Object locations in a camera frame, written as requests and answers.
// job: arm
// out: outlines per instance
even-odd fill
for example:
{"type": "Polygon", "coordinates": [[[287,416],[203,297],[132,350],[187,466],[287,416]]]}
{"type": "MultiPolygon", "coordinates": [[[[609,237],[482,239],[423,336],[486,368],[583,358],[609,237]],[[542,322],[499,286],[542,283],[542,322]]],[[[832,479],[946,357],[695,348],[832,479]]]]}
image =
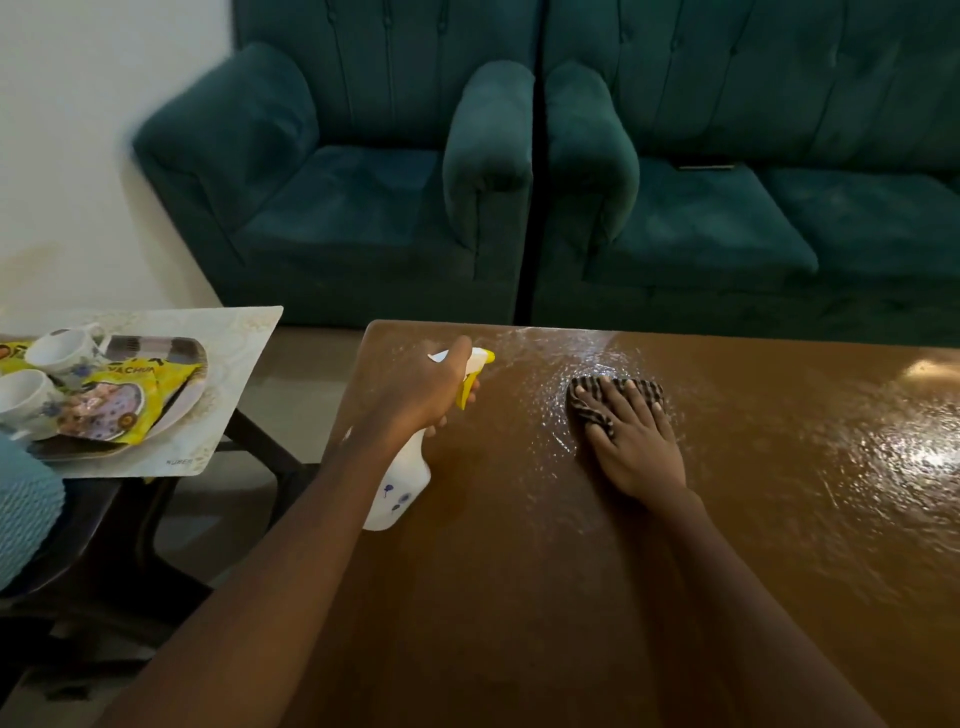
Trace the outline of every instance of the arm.
{"type": "Polygon", "coordinates": [[[297,65],[251,43],[155,113],[133,148],[151,181],[164,172],[198,180],[220,226],[233,231],[300,169],[319,134],[297,65]]]}
{"type": "Polygon", "coordinates": [[[470,356],[416,349],[389,399],[353,429],[247,559],[113,702],[98,728],[275,728],[347,568],[380,479],[419,429],[441,419],[470,356]]]}
{"type": "Polygon", "coordinates": [[[712,627],[735,665],[752,725],[883,726],[885,723],[764,589],[686,489],[684,461],[666,415],[638,390],[621,396],[603,384],[605,403],[578,391],[613,421],[588,437],[614,485],[667,529],[684,577],[713,615],[712,627]]]}
{"type": "Polygon", "coordinates": [[[514,255],[493,257],[508,258],[504,267],[517,275],[533,183],[533,104],[528,68],[482,65],[464,88],[444,151],[444,203],[457,239],[480,254],[482,242],[515,243],[514,255]]]}
{"type": "Polygon", "coordinates": [[[553,207],[588,224],[558,227],[588,235],[572,241],[585,255],[591,246],[613,241],[627,224],[640,186],[639,159],[596,71],[567,61],[550,72],[543,91],[553,207]]]}

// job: blue knitted fabric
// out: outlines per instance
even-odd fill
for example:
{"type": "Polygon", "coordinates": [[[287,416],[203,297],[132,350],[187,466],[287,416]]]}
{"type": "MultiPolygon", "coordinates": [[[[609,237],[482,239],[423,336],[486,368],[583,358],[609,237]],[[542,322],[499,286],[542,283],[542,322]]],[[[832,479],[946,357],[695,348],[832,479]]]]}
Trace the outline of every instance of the blue knitted fabric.
{"type": "Polygon", "coordinates": [[[0,591],[27,566],[63,508],[63,481],[0,435],[0,591]]]}

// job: hand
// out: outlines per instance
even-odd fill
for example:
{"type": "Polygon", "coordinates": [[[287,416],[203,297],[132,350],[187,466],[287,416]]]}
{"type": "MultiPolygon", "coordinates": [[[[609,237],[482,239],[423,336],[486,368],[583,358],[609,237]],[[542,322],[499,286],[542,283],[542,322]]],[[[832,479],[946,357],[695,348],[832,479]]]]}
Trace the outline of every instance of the hand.
{"type": "Polygon", "coordinates": [[[632,382],[627,383],[626,397],[609,377],[600,377],[600,387],[609,406],[583,387],[577,387],[575,394],[613,422],[613,440],[600,425],[587,425],[590,444],[613,485],[661,515],[678,497],[692,496],[686,489],[684,459],[663,408],[657,403],[651,411],[632,382]]]}
{"type": "MultiPolygon", "coordinates": [[[[435,426],[444,426],[446,412],[463,386],[473,343],[468,336],[460,336],[442,362],[429,358],[429,354],[442,350],[443,347],[423,342],[396,365],[390,377],[387,402],[380,412],[385,411],[387,417],[411,435],[427,428],[429,436],[436,432],[435,426]]],[[[479,379],[474,380],[473,390],[479,386],[479,379]]],[[[475,400],[476,395],[471,392],[467,401],[475,400]]]]}

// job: striped cloth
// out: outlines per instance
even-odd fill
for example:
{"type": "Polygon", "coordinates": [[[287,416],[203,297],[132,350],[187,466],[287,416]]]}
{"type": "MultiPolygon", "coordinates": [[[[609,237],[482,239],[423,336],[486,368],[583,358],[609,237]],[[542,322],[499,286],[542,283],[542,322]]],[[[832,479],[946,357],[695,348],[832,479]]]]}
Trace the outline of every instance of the striped cloth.
{"type": "MultiPolygon", "coordinates": [[[[656,401],[660,403],[660,406],[663,405],[663,387],[656,382],[649,381],[648,379],[611,379],[613,386],[616,387],[616,390],[620,394],[623,394],[623,388],[627,386],[628,381],[632,381],[636,385],[640,394],[647,400],[647,406],[652,407],[656,401]]],[[[580,419],[586,420],[588,423],[600,425],[607,433],[607,437],[612,440],[613,423],[610,421],[610,418],[595,409],[587,407],[587,404],[577,397],[575,391],[577,387],[583,387],[587,390],[587,394],[591,395],[595,400],[606,404],[606,402],[604,402],[603,390],[600,388],[600,377],[575,376],[566,387],[566,400],[570,404],[570,408],[580,419]]]]}

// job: snack packet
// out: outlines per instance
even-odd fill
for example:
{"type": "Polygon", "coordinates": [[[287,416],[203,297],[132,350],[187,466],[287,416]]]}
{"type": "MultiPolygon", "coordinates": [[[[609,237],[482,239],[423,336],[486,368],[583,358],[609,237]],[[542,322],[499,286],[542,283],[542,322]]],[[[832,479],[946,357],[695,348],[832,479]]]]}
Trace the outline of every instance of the snack packet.
{"type": "Polygon", "coordinates": [[[165,359],[112,362],[67,398],[58,418],[60,434],[136,445],[199,366],[165,359]]]}
{"type": "Polygon", "coordinates": [[[33,369],[23,360],[23,354],[34,342],[0,341],[0,376],[19,372],[21,369],[33,369]]]}

